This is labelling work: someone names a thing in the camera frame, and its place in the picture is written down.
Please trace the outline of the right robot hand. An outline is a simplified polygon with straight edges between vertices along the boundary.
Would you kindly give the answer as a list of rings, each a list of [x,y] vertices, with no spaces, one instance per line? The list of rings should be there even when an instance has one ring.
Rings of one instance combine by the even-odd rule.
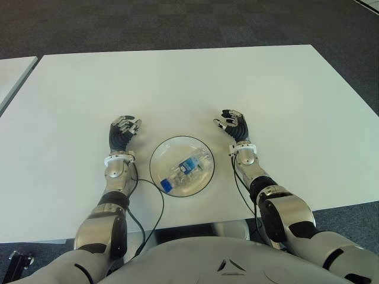
[[[240,112],[233,109],[222,110],[224,120],[213,119],[216,126],[231,136],[235,142],[249,141],[249,129],[246,120]]]

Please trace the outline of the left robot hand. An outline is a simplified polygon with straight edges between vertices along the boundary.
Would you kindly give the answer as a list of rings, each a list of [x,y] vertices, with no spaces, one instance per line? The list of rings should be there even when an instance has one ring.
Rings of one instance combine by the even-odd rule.
[[[142,120],[134,120],[131,115],[122,115],[110,125],[109,147],[110,152],[125,151],[128,143],[139,131]]]

